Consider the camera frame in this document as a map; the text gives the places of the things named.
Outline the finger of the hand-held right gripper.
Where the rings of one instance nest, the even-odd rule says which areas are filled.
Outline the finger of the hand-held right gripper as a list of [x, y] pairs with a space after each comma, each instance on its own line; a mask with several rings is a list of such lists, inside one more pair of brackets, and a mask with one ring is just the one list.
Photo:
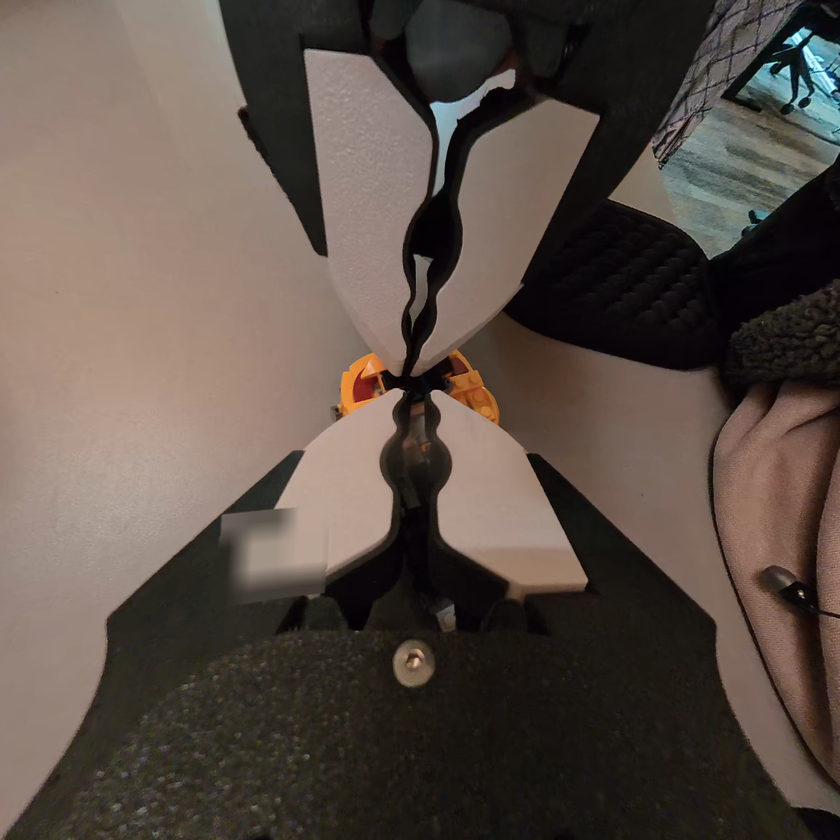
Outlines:
[[599, 121], [545, 98], [472, 145], [457, 195], [459, 256], [434, 297], [434, 326], [412, 375], [459, 348], [517, 293]]
[[373, 57], [305, 49], [303, 59], [332, 285], [366, 345], [400, 375], [406, 237], [427, 200], [434, 134]]

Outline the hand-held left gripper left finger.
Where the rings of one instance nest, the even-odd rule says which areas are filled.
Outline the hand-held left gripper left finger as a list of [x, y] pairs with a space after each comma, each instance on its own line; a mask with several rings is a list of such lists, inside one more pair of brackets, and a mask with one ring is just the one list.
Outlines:
[[300, 595], [325, 595], [351, 629], [402, 568], [401, 503], [387, 475], [387, 450], [400, 442], [403, 391], [389, 391], [335, 422], [306, 447], [276, 508], [291, 512], [282, 570]]

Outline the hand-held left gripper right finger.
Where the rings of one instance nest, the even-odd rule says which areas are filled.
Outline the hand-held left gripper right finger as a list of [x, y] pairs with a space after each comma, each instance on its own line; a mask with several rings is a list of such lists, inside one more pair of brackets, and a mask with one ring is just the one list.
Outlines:
[[504, 601], [582, 593], [588, 578], [525, 449], [452, 397], [425, 399], [427, 568], [457, 616]]

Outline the orange and black lego car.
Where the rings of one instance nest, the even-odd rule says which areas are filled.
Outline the orange and black lego car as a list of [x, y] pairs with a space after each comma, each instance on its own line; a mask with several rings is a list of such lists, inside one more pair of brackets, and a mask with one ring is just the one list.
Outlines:
[[453, 606], [455, 629], [476, 631], [508, 595], [509, 583], [492, 570], [451, 547], [440, 531], [440, 493], [450, 477], [452, 458], [438, 439], [443, 411], [432, 393], [453, 397], [460, 405], [499, 423], [495, 398], [463, 354], [454, 351], [418, 379], [394, 377], [374, 353], [342, 373], [335, 421], [403, 387], [397, 399], [397, 431], [385, 445], [381, 465], [398, 501], [397, 531], [383, 549], [374, 549], [352, 570], [327, 585], [353, 630], [384, 627], [375, 610], [397, 595], [396, 619], [425, 627], [441, 609]]

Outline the grey plaid cloth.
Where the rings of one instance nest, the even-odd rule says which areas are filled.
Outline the grey plaid cloth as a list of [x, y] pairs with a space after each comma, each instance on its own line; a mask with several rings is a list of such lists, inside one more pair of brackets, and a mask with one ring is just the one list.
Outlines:
[[660, 169], [800, 5], [799, 1], [715, 2], [706, 33], [651, 141]]

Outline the person's dark sherpa jacket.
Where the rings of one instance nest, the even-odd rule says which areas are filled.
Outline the person's dark sherpa jacket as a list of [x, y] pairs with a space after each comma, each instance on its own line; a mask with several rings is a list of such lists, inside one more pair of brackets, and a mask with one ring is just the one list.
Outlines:
[[839, 160], [710, 263], [732, 384], [838, 387]]

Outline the black office chair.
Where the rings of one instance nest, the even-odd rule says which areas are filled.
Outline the black office chair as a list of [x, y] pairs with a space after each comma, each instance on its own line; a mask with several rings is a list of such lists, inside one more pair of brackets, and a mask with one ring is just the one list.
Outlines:
[[[771, 75], [777, 76], [784, 68], [790, 71], [791, 98], [780, 109], [780, 114], [783, 116], [791, 114], [795, 106], [799, 109], [808, 107], [815, 94], [816, 87], [805, 56], [812, 38], [813, 33], [809, 32], [798, 44], [784, 46], [774, 51], [768, 59]], [[800, 82], [803, 82], [806, 88], [806, 95], [803, 98], [799, 98]]]

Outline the black drawstring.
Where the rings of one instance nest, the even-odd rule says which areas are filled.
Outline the black drawstring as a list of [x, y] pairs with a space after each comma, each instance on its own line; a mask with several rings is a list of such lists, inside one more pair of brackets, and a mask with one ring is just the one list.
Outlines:
[[770, 592], [779, 596], [788, 605], [811, 615], [839, 619], [839, 614], [821, 609], [816, 589], [799, 581], [789, 570], [779, 565], [771, 565], [762, 570], [760, 578]]

